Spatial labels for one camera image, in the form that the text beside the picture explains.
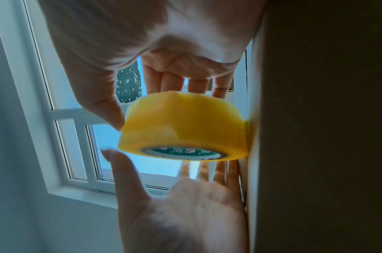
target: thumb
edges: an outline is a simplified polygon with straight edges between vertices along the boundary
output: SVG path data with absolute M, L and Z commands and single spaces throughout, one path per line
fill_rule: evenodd
M 112 165 L 120 211 L 128 215 L 137 212 L 151 198 L 141 183 L 134 164 L 125 154 L 113 149 L 101 150 L 101 153 Z

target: window frame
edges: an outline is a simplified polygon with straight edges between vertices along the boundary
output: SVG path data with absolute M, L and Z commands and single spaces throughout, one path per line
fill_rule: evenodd
M 35 15 L 40 13 L 40 10 L 36 9 L 39 8 L 38 3 L 36 0 L 7 0 L 7 2 L 9 3 L 5 6 L 0 4 L 0 8 L 11 8 L 9 13 L 15 15 L 15 18 L 9 21 L 7 18 L 0 18 L 6 21 L 0 24 L 0 31 L 3 30 L 1 36 L 3 36 L 3 33 L 9 33 L 8 37 L 15 37 L 15 40 L 10 42 L 4 40 L 4 48 L 8 60 L 9 58 L 11 59 L 9 60 L 9 65 L 15 79 L 20 103 L 25 113 L 27 125 L 31 132 L 33 144 L 37 151 L 37 158 L 40 162 L 48 190 L 55 189 L 57 186 L 67 185 L 114 193 L 114 182 L 97 178 L 98 168 L 94 163 L 94 157 L 97 156 L 97 152 L 95 152 L 95 142 L 91 141 L 92 131 L 90 126 L 106 124 L 106 122 L 83 108 L 53 110 L 53 104 L 49 99 L 51 97 L 50 90 L 48 88 L 48 81 L 51 80 L 46 76 L 38 44 L 39 41 L 35 37 L 31 21 L 31 18 L 34 18 L 33 14 L 31 14 L 32 11 L 38 13 Z M 15 43 L 22 43 L 22 45 L 17 47 Z M 13 60 L 15 53 L 19 55 L 19 62 L 27 66 L 21 71 L 15 71 L 14 69 L 20 67 L 19 62 L 15 63 Z M 246 64 L 247 61 L 244 53 L 234 74 L 234 91 L 228 93 L 227 96 L 227 99 L 233 101 L 234 105 L 239 108 L 244 119 L 247 117 Z M 26 83 L 31 83 L 30 88 L 26 89 L 19 85 L 19 80 L 23 80 L 23 78 L 26 80 Z M 125 112 L 130 104 L 122 104 L 122 110 Z M 62 136 L 57 124 L 58 120 L 67 119 L 73 120 L 75 125 L 87 181 L 70 178 L 70 172 L 67 169 L 69 166 L 67 155 L 62 145 Z M 167 192 L 167 189 L 178 180 L 177 177 L 147 173 L 140 173 L 140 177 L 149 192 L 157 195 Z

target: adhesive tape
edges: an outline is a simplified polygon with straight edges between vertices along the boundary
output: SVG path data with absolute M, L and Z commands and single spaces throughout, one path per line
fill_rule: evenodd
M 247 155 L 245 122 L 224 99 L 175 91 L 132 103 L 118 148 L 175 160 L 235 160 Z

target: white window frame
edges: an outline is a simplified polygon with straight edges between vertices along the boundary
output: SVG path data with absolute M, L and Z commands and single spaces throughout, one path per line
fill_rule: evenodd
M 97 152 L 93 152 L 95 141 L 90 141 L 89 126 L 106 122 L 83 108 L 51 108 L 47 82 L 54 80 L 45 76 L 38 47 L 40 41 L 33 34 L 35 27 L 31 22 L 36 15 L 38 31 L 47 32 L 46 25 L 39 22 L 43 20 L 43 16 L 39 16 L 41 12 L 37 1 L 0 1 L 0 13 L 3 13 L 0 15 L 2 43 L 48 191 L 68 185 L 114 193 L 114 182 L 97 178 L 97 167 L 94 163 Z M 51 41 L 42 46 L 48 46 L 49 50 L 54 51 Z M 244 119 L 248 117 L 246 65 L 244 53 L 234 74 L 234 91 L 227 95 L 227 99 L 238 107 Z M 122 104 L 122 110 L 125 112 L 129 105 L 130 103 Z M 73 120 L 75 124 L 87 181 L 71 179 L 67 169 L 62 138 L 56 124 L 57 120 L 67 119 Z M 177 177 L 147 173 L 140 173 L 140 177 L 149 192 L 157 195 L 165 193 L 165 189 L 169 189 L 177 181 Z

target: skin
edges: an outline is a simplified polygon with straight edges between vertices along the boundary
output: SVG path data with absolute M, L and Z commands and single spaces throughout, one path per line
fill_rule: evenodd
M 265 0 L 39 0 L 80 105 L 117 130 L 118 69 L 140 55 L 147 93 L 181 90 L 224 98 L 259 26 Z
M 163 198 L 145 191 L 131 160 L 114 150 L 102 154 L 115 178 L 119 228 L 124 252 L 248 252 L 245 206 L 241 200 L 238 161 L 218 162 L 213 182 L 201 162 L 198 180 L 181 179 Z

